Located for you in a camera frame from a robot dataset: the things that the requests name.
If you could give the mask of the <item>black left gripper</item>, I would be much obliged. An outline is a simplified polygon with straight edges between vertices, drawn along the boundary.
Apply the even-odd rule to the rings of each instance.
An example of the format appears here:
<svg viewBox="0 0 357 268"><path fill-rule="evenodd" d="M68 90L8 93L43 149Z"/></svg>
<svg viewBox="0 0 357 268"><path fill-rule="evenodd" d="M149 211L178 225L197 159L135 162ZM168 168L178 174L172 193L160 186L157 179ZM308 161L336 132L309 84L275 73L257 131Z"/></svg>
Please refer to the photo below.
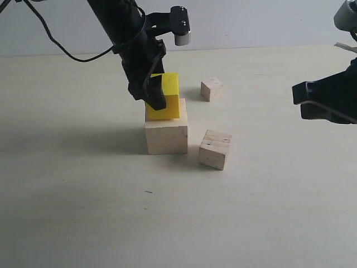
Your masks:
<svg viewBox="0 0 357 268"><path fill-rule="evenodd" d="M162 74L151 77L156 70L163 71L162 58L166 55L163 40L138 37L122 44L115 44L114 54L122 59L128 79L128 90L135 100L144 100L155 111L166 108L162 89Z"/></svg>

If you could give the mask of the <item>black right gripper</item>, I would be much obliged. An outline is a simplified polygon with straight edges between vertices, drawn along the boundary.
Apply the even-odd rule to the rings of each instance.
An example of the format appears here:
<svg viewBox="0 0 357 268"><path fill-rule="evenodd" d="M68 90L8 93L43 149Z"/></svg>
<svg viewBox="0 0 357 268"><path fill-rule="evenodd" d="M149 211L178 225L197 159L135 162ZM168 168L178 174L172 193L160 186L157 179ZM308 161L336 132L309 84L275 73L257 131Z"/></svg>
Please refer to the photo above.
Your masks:
<svg viewBox="0 0 357 268"><path fill-rule="evenodd" d="M292 87L293 104L301 118L356 124L356 59L340 73Z"/></svg>

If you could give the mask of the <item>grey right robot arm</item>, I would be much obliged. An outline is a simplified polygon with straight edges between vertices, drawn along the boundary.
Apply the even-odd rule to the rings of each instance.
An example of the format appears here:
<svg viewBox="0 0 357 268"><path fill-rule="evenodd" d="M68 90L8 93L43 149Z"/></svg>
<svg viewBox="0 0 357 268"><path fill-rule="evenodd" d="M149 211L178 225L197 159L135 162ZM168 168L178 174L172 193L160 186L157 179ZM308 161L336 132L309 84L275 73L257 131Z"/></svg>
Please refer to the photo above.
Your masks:
<svg viewBox="0 0 357 268"><path fill-rule="evenodd" d="M356 41L356 1L343 2L334 24ZM302 119L356 125L356 58L340 73L294 85L292 95Z"/></svg>

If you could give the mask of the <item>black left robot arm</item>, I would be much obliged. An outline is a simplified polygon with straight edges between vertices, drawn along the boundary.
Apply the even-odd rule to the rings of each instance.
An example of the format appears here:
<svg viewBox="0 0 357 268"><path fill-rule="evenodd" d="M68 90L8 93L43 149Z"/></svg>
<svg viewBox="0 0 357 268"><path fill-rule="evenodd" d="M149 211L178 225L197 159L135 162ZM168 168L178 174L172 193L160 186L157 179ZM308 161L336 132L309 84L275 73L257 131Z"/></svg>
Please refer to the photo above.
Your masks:
<svg viewBox="0 0 357 268"><path fill-rule="evenodd" d="M122 60L128 91L135 100L145 101L155 111L166 108L160 77L166 48L162 40L148 36L147 19L130 1L89 1L91 9Z"/></svg>

